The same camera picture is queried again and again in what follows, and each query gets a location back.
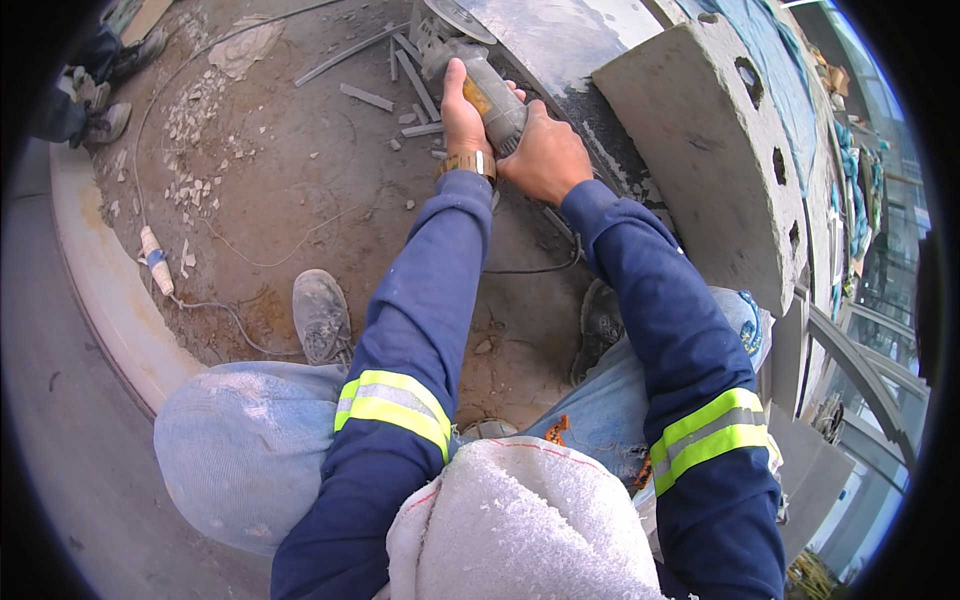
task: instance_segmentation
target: wooden board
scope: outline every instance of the wooden board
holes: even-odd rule
[[[156,22],[160,20],[174,0],[144,0],[140,5],[140,10],[121,36],[123,45],[129,46],[139,39],[143,39],[154,28]]]

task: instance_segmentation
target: right hand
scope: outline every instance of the right hand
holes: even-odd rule
[[[520,144],[496,162],[496,171],[528,196],[560,206],[577,183],[593,179],[590,157],[570,124],[551,119],[543,102],[534,100],[527,107]]]

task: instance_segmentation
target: hole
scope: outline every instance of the hole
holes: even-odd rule
[[[774,148],[774,175],[777,176],[777,183],[786,185],[786,165],[783,164],[783,153],[780,148]]]
[[[794,221],[793,227],[790,228],[790,248],[793,249],[793,253],[797,253],[797,248],[800,246],[800,225]]]
[[[737,73],[740,74],[740,79],[743,80],[743,84],[747,87],[747,94],[750,96],[750,101],[754,103],[754,108],[759,109],[760,100],[763,99],[763,82],[756,73],[754,64],[746,57],[738,57],[733,61],[733,66],[736,67]]]

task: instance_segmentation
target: blue tarp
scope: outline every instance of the blue tarp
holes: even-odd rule
[[[793,32],[760,0],[678,0],[678,3],[694,19],[701,12],[723,14],[743,40],[763,87],[780,114],[797,168],[800,191],[806,198],[817,147],[816,114],[800,44]]]

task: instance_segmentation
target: concrete floor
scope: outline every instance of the concrete floor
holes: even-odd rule
[[[105,221],[131,257],[140,249],[140,217],[132,210],[132,144],[143,110],[156,87],[198,47],[221,36],[231,23],[255,13],[278,14],[300,6],[287,0],[250,3],[186,0],[171,6],[160,24],[171,33],[160,59],[123,87],[111,101],[131,102],[131,125],[121,138],[100,149],[94,163],[104,206],[114,201],[120,213],[104,210]],[[417,211],[432,195],[437,136],[404,140],[397,118],[418,102],[404,77],[390,81],[388,43],[374,45],[301,88],[293,80],[314,65],[382,30],[388,21],[409,18],[411,4],[382,0],[369,5],[343,3],[285,22],[283,33],[264,61],[241,81],[226,78],[225,90],[213,88],[217,116],[202,129],[200,143],[172,142],[163,129],[171,106],[204,73],[225,77],[205,57],[188,65],[167,87],[147,119],[137,162],[149,223],[168,257],[178,296],[186,301],[218,300],[239,308],[251,337],[274,350],[299,347],[290,312],[294,278],[323,268],[336,276],[348,299],[351,329],[359,337],[366,304],[381,275],[402,248]],[[348,83],[396,102],[393,114],[343,95]],[[399,152],[389,140],[403,143]],[[248,155],[236,158],[237,149]],[[117,157],[126,160],[118,181]],[[352,210],[311,234],[288,260],[274,268],[255,267],[216,239],[191,207],[192,226],[182,219],[183,204],[164,199],[175,181],[164,158],[180,152],[182,172],[194,178],[223,180],[203,199],[210,225],[250,261],[275,263],[311,228]],[[310,155],[318,153],[316,158]],[[226,159],[229,167],[221,170]],[[175,181],[177,188],[183,182]],[[566,261],[570,245],[509,185],[495,213],[488,268],[534,268]],[[209,203],[220,201],[219,209]],[[413,200],[417,206],[407,210]],[[196,269],[179,274],[184,239],[197,257]],[[141,270],[150,285],[146,269]],[[579,345],[579,311],[591,275],[583,265],[536,276],[483,276],[474,311],[467,358],[460,384],[461,425],[500,417],[518,427],[569,391],[569,366]],[[247,346],[226,311],[181,312],[152,289],[165,322],[179,342],[212,366],[240,360],[264,360]],[[476,354],[484,340],[492,350]]]

